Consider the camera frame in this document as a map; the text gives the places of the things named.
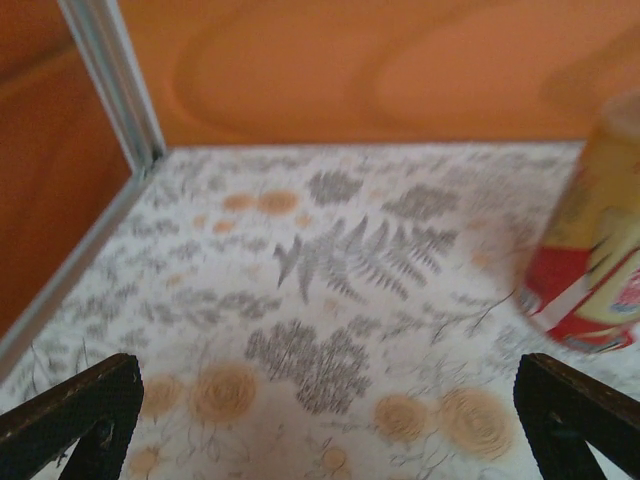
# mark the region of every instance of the can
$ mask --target can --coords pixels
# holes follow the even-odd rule
[[[520,303],[572,349],[631,345],[640,322],[640,90],[607,102],[525,272]]]

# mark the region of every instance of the silver metal strip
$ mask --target silver metal strip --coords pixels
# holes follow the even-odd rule
[[[51,319],[149,181],[150,179],[141,182],[139,176],[127,181],[29,307],[0,339],[0,382],[11,372],[31,341]]]
[[[58,0],[133,172],[166,144],[116,1]]]

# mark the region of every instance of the blurry can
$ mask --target blurry can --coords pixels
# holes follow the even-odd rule
[[[634,342],[640,322],[640,91],[609,101],[520,288],[532,321],[584,352]]]

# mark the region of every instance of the can label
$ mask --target can label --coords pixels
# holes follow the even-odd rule
[[[600,128],[519,292],[533,322],[585,352],[634,342],[640,322],[640,143]]]

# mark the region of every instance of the floral patterned surface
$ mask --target floral patterned surface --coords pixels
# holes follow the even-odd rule
[[[145,400],[123,479],[540,478],[520,355],[640,398],[637,347],[567,351],[513,298],[578,148],[178,150],[0,408],[125,351]]]

